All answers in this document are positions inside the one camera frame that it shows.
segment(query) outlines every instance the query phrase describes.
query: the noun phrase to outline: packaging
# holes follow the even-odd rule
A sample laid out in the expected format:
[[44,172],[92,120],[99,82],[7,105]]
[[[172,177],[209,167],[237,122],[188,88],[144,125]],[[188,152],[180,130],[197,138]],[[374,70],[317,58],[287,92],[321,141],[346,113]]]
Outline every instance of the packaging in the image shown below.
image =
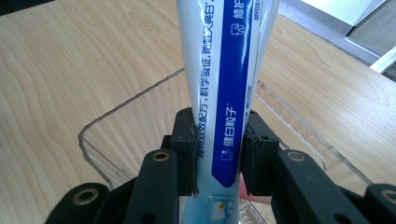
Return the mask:
[[183,223],[237,223],[239,152],[277,0],[177,0],[191,107],[200,131],[199,193]]

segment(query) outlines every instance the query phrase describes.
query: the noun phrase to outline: light wood tabletop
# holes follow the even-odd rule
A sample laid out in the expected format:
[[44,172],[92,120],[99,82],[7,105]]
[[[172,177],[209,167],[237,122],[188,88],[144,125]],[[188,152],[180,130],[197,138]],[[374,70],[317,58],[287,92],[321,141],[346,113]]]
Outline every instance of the light wood tabletop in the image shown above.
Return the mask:
[[[60,0],[0,17],[0,222],[42,223],[71,188],[105,183],[78,133],[182,67],[172,0]],[[395,83],[280,15],[260,83],[371,181],[396,184]]]

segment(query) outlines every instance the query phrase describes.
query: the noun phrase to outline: wooden table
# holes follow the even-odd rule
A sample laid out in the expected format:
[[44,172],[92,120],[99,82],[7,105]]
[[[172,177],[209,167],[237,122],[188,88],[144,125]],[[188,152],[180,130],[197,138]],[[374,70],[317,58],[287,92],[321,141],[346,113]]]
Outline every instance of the wooden table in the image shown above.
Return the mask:
[[[183,67],[175,1],[6,15],[0,57],[0,222],[40,223],[74,186],[104,183],[82,158],[81,129]],[[396,184],[395,83],[282,16],[260,81],[373,182]]]

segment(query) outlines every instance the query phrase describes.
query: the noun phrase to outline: blue stripe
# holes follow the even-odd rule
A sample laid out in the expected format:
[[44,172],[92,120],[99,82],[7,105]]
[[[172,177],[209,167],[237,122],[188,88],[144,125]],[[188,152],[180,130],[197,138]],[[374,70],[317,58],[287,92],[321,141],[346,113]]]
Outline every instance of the blue stripe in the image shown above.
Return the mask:
[[[236,11],[241,9],[242,6],[239,5],[238,7],[238,3],[243,4],[243,18],[240,18],[240,14]],[[239,150],[242,143],[251,17],[251,1],[225,1],[219,67],[218,109],[212,161],[212,175],[225,188],[232,186],[235,182]],[[235,120],[234,126],[230,123],[233,119]],[[229,137],[232,137],[232,134],[233,145],[230,146]]]

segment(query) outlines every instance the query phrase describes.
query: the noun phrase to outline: floor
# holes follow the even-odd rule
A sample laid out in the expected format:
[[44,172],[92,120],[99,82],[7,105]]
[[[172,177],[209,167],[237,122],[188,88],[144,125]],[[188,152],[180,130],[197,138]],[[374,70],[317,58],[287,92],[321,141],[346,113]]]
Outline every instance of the floor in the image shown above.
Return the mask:
[[[396,0],[390,0],[390,4],[396,4]],[[387,8],[392,8],[391,11],[394,13],[394,8],[392,6],[386,6]],[[309,30],[315,35],[320,36],[324,40],[332,43],[335,47],[343,50],[345,53],[349,54],[350,56],[354,57],[355,59],[365,63],[367,66],[373,64],[376,60],[378,60],[379,56],[378,52],[372,53],[370,50],[365,49],[359,41],[356,41],[356,38],[361,34],[367,33],[367,30],[374,30],[377,29],[378,24],[365,24],[366,26],[361,29],[361,22],[360,25],[357,27],[352,27],[342,21],[337,20],[336,18],[309,6],[308,4],[300,1],[300,0],[281,0],[279,11],[280,14],[284,15],[285,17],[289,18],[290,20],[296,22],[297,24],[303,26],[305,29]],[[393,21],[388,21],[389,28],[388,28],[388,35],[387,38],[390,41],[395,41],[396,32],[395,32],[395,25],[396,24],[396,16],[392,14],[390,17]],[[381,41],[384,42],[384,36],[381,36]],[[389,79],[396,82],[396,67],[393,65],[389,70],[384,73],[384,76],[388,77]]]

